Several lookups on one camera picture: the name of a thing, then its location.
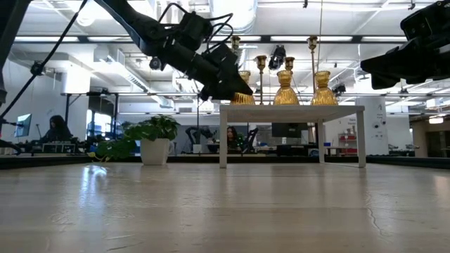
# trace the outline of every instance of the potted plant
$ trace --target potted plant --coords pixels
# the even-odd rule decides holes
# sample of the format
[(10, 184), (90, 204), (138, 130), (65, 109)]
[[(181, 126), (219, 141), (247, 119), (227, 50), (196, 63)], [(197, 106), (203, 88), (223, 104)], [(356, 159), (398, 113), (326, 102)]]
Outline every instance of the potted plant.
[(144, 165), (163, 165), (169, 156), (170, 141), (176, 138), (178, 122), (173, 117), (157, 115), (138, 124), (124, 123), (124, 138), (98, 144), (101, 160), (123, 159), (141, 141), (141, 159)]

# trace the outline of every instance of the ceiling light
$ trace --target ceiling light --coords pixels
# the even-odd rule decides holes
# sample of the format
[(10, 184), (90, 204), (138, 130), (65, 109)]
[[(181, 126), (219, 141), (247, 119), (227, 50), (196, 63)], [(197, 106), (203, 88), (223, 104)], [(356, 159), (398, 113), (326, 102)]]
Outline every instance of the ceiling light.
[(429, 118), (428, 122), (430, 124), (441, 124), (442, 122), (444, 122), (444, 118), (443, 117), (431, 117), (431, 118)]
[(241, 48), (241, 49), (258, 49), (258, 46), (257, 46), (257, 45), (247, 45), (247, 44), (244, 44), (244, 45), (240, 45), (239, 48)]
[(320, 36), (319, 41), (351, 41), (351, 36)]
[(393, 37), (363, 37), (362, 41), (399, 41), (406, 42), (408, 41), (404, 36), (393, 36)]
[(123, 41), (123, 42), (129, 42), (133, 41), (131, 37), (87, 37), (89, 41), (92, 42), (112, 42), (112, 41)]
[(147, 96), (147, 93), (119, 93), (119, 96)]
[[(271, 36), (271, 41), (306, 41), (306, 36)], [(351, 36), (321, 36), (318, 41), (351, 41)]]
[[(60, 39), (59, 36), (54, 37), (38, 37), (38, 36), (31, 36), (31, 37), (24, 37), (24, 36), (17, 36), (14, 39), (14, 42), (57, 42)], [(64, 37), (64, 42), (75, 42), (78, 41), (77, 37)]]
[[(223, 41), (224, 39), (226, 39), (228, 36), (224, 36), (224, 35), (216, 35), (214, 37), (211, 38), (211, 41), (213, 42), (219, 42), (219, 41)], [(240, 42), (252, 42), (252, 41), (260, 41), (261, 40), (261, 36), (245, 36), (245, 35), (241, 35), (240, 37)]]
[(306, 36), (271, 36), (271, 41), (306, 41)]

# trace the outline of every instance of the air duct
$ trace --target air duct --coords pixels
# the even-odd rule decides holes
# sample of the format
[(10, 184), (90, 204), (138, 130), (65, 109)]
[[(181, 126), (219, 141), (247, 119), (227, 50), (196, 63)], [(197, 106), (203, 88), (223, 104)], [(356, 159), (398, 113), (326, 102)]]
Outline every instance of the air duct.
[[(208, 0), (211, 17), (219, 17), (233, 13), (229, 24), (233, 27), (234, 34), (251, 33), (256, 20), (257, 0)], [(224, 22), (226, 18), (213, 21), (214, 24)], [(224, 27), (221, 33), (228, 34), (230, 29)]]
[[(147, 81), (142, 78), (131, 68), (125, 65), (125, 54), (120, 49), (111, 51), (105, 45), (100, 45), (94, 50), (94, 62), (104, 62), (116, 69), (116, 73), (124, 77), (130, 84), (139, 87), (142, 92), (157, 93), (159, 91), (152, 90)], [(153, 100), (159, 103), (161, 108), (174, 108), (173, 100), (166, 99), (162, 96), (151, 96)]]

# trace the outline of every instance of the wooden floor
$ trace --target wooden floor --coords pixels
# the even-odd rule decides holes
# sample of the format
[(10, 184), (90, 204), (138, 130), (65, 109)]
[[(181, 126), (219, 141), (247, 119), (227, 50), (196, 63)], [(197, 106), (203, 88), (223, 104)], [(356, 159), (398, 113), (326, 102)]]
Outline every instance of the wooden floor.
[(0, 171), (0, 252), (449, 252), (450, 171), (76, 164)]

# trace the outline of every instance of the green leaves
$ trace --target green leaves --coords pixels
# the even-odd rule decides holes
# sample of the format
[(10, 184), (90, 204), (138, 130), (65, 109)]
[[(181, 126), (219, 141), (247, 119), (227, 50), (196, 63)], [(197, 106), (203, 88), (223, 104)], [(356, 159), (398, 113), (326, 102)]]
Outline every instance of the green leaves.
[(157, 138), (176, 138), (178, 122), (173, 117), (166, 115), (154, 116), (151, 119), (128, 125), (124, 135), (133, 140), (148, 139), (154, 141)]
[(172, 141), (176, 138), (178, 126), (178, 122), (173, 117), (166, 115), (154, 116), (138, 124), (124, 122), (122, 123), (124, 138), (100, 142), (96, 153), (100, 157), (105, 157), (106, 161), (127, 158), (130, 152), (136, 148), (135, 141), (142, 139), (154, 141), (157, 138), (168, 138)]
[(113, 159), (127, 158), (130, 152), (136, 148), (136, 141), (130, 139), (104, 141), (98, 144), (96, 153), (100, 157)]

